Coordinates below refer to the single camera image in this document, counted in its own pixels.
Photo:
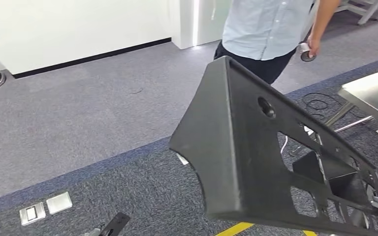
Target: metal table leg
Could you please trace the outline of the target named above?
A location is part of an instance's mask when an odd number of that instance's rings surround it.
[[[339,119],[343,118],[349,111],[351,111],[354,108],[354,105],[351,102],[347,102],[344,104],[340,110],[333,115],[326,123],[328,127],[333,126],[335,122],[337,122]]]

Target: black baseboard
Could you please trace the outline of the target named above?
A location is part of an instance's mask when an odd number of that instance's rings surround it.
[[[60,69],[60,68],[65,68],[65,67],[68,67],[68,66],[81,64],[81,63],[84,63],[84,62],[89,62],[89,61],[98,60],[98,59],[102,59],[102,58],[112,57],[112,56],[119,55],[119,54],[122,54],[122,53],[128,53],[128,52],[135,51],[135,50],[138,50],[138,49],[148,48],[148,47],[151,47],[151,46],[155,46],[155,45],[162,44],[162,43],[168,43],[168,42],[171,42],[171,41],[172,41],[171,38],[165,38],[165,39],[161,39],[161,40],[157,40],[157,41],[153,41],[153,42],[149,42],[149,43],[144,43],[144,44],[132,46],[132,47],[129,47],[129,48],[123,48],[123,49],[115,50],[115,51],[112,51],[112,52],[102,53],[102,54],[87,57],[87,58],[72,60],[72,61],[57,64],[57,65],[51,65],[51,66],[47,66],[47,67],[40,68],[40,69],[30,70],[30,71],[22,72],[22,73],[19,73],[19,74],[15,74],[13,76],[14,76],[15,79],[18,79],[18,78],[22,78],[22,77],[26,77],[26,76],[30,76],[30,75],[36,75],[36,74],[51,71],[51,70],[57,70],[57,69]]]

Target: yellow floor tape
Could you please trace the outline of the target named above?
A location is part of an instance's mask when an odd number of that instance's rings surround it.
[[[222,231],[221,233],[219,233],[215,236],[235,236],[235,235],[241,233],[242,231],[250,228],[253,225],[254,224],[251,224],[251,223],[241,222],[241,223],[238,223],[238,224],[234,225],[233,227],[231,227],[227,230]],[[306,236],[317,236],[316,233],[314,233],[312,231],[306,231],[306,230],[304,230],[304,234]]]

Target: black pants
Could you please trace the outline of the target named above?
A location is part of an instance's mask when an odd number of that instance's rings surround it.
[[[217,50],[215,51],[214,59],[220,58],[222,56],[232,57],[245,68],[247,68],[255,75],[257,75],[259,78],[271,85],[280,76],[280,74],[285,69],[295,52],[296,49],[284,56],[277,57],[271,60],[254,60],[251,58],[240,57],[227,51],[223,47],[222,42],[220,42],[220,44],[217,47]]]

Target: man's hand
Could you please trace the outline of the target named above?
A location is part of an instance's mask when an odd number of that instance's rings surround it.
[[[307,43],[308,43],[308,45],[309,45],[309,47],[311,49],[309,51],[309,57],[313,58],[314,56],[318,55],[318,53],[319,53],[319,45],[321,43],[321,40],[313,38],[312,34],[311,34],[308,37]]]
[[[311,35],[308,37],[308,45],[311,48],[309,56],[311,58],[318,54],[322,35],[332,15],[340,4],[340,1],[341,0],[320,0]]]

